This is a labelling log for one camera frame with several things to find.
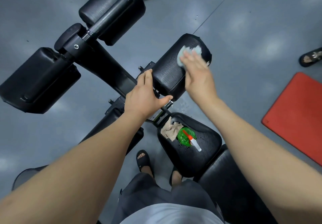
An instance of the beige cloth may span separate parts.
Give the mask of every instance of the beige cloth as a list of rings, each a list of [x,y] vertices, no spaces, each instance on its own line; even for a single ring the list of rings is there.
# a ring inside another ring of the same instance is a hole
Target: beige cloth
[[[161,135],[165,138],[169,138],[171,141],[174,141],[181,128],[183,128],[183,124],[180,124],[179,122],[174,122],[173,125],[171,125],[170,116],[168,121],[164,124],[164,126],[161,129]]]

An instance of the hand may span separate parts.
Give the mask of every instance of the hand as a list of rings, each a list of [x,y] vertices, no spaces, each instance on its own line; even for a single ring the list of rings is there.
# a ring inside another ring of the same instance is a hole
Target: hand
[[[185,89],[198,106],[212,103],[218,99],[215,82],[206,62],[195,51],[183,52],[180,57],[186,67]]]
[[[125,112],[133,112],[143,120],[151,117],[158,109],[165,106],[173,96],[157,99],[153,92],[152,69],[138,77],[138,84],[126,95]]]

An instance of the foot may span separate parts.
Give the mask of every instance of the foot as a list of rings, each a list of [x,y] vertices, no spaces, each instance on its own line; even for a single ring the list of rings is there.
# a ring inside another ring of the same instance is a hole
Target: foot
[[[139,156],[138,156],[138,159],[139,158],[141,158],[141,157],[143,157],[145,155],[145,153],[141,153]],[[142,168],[141,168],[141,172],[143,172],[143,173],[147,173],[147,174],[149,174],[152,178],[154,178],[153,177],[153,174],[152,174],[152,171],[151,171],[151,168],[149,167],[149,166],[143,166]]]
[[[172,179],[171,179],[172,187],[180,185],[181,182],[182,182],[182,175],[177,170],[175,170],[172,173]]]

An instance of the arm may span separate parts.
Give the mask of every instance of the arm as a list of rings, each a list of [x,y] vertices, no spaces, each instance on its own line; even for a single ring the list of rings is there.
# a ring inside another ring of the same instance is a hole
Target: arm
[[[125,112],[0,202],[0,223],[96,223],[143,122],[169,102],[153,93],[151,70],[127,94]]]
[[[186,90],[222,134],[231,155],[279,223],[321,223],[322,176],[237,116],[216,94],[211,71],[184,54]]]

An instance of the left hand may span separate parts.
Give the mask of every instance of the left hand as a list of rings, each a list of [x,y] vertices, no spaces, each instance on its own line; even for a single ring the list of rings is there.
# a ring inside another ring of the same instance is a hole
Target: left hand
[[[125,112],[133,112],[146,120],[165,106],[173,96],[157,99],[153,92],[152,69],[138,77],[138,84],[126,95]]]

